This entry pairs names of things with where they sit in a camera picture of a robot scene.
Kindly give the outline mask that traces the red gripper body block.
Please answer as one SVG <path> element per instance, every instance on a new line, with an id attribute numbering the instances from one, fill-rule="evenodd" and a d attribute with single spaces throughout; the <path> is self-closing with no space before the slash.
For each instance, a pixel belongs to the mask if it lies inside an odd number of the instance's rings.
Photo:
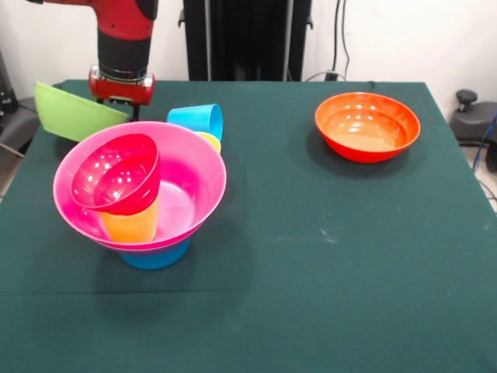
<path id="1" fill-rule="evenodd" d="M 148 105 L 155 90 L 155 76 L 147 73 L 136 81 L 118 81 L 103 75 L 98 65 L 89 71 L 90 93 L 97 99 L 121 100 L 135 105 Z"/>

